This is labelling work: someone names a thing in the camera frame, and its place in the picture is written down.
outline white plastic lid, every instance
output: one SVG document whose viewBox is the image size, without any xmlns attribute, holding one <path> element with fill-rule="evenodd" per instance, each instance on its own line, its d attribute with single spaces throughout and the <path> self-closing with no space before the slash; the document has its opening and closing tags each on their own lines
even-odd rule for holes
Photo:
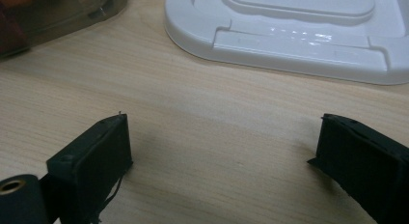
<svg viewBox="0 0 409 224">
<path fill-rule="evenodd" d="M 166 29 L 209 60 L 409 82 L 409 0 L 167 0 Z"/>
</svg>

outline table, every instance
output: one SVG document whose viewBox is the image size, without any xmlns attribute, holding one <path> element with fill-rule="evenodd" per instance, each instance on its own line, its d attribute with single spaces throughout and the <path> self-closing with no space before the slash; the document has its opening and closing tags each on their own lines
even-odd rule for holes
<svg viewBox="0 0 409 224">
<path fill-rule="evenodd" d="M 211 62 L 177 47 L 165 0 L 0 63 L 0 179 L 98 120 L 128 115 L 134 165 L 103 223 L 375 223 L 309 166 L 324 113 L 409 145 L 409 84 L 376 86 Z"/>
</svg>

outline light wood surface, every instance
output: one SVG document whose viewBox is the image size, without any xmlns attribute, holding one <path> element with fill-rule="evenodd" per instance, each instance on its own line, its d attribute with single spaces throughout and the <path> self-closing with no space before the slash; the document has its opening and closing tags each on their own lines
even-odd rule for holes
<svg viewBox="0 0 409 224">
<path fill-rule="evenodd" d="M 165 0 L 0 63 L 0 179 L 128 114 L 134 165 L 103 223 L 375 223 L 306 161 L 324 113 L 409 146 L 409 85 L 210 62 L 164 30 Z"/>
</svg>

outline white plastic container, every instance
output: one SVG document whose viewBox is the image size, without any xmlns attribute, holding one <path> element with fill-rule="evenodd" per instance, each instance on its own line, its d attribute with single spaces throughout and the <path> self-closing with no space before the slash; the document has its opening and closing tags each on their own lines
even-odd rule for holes
<svg viewBox="0 0 409 224">
<path fill-rule="evenodd" d="M 409 0 L 167 0 L 166 29 L 209 60 L 409 82 Z"/>
</svg>

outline clear plastic box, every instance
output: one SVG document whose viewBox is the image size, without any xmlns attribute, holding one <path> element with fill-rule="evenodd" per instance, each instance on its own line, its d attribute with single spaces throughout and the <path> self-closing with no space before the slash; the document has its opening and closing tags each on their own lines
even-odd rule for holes
<svg viewBox="0 0 409 224">
<path fill-rule="evenodd" d="M 0 0 L 0 58 L 105 20 L 127 0 Z"/>
</svg>

